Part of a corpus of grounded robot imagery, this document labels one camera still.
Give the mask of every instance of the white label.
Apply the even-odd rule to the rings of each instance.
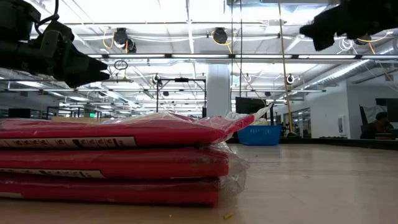
[[[15,174],[54,175],[59,177],[79,177],[104,179],[100,170],[67,170],[67,169],[18,169],[0,168],[0,172]]]
[[[0,139],[0,147],[25,148],[107,148],[136,147],[134,136],[88,138]]]
[[[11,193],[11,192],[0,192],[0,197],[7,198],[24,198],[20,193]]]

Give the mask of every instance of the white column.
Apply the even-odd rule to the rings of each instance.
[[[208,66],[207,116],[224,115],[231,110],[230,79],[228,65]]]

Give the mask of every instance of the table surface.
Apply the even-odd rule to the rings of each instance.
[[[1,223],[397,223],[398,151],[230,146],[251,168],[246,190],[219,207],[0,199]]]

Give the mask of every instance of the plastic wrap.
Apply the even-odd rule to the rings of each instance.
[[[93,149],[214,144],[250,125],[270,107],[256,114],[228,113],[223,117],[199,120],[169,113],[98,124],[2,119],[0,147]]]
[[[0,197],[37,200],[217,205],[244,188],[246,174],[211,179],[103,180],[0,174]]]
[[[0,151],[0,172],[100,179],[219,177],[248,167],[225,142],[203,148]]]

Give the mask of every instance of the blue plastic crate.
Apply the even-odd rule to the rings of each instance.
[[[238,131],[239,142],[248,146],[275,146],[279,144],[281,129],[281,126],[248,126]]]

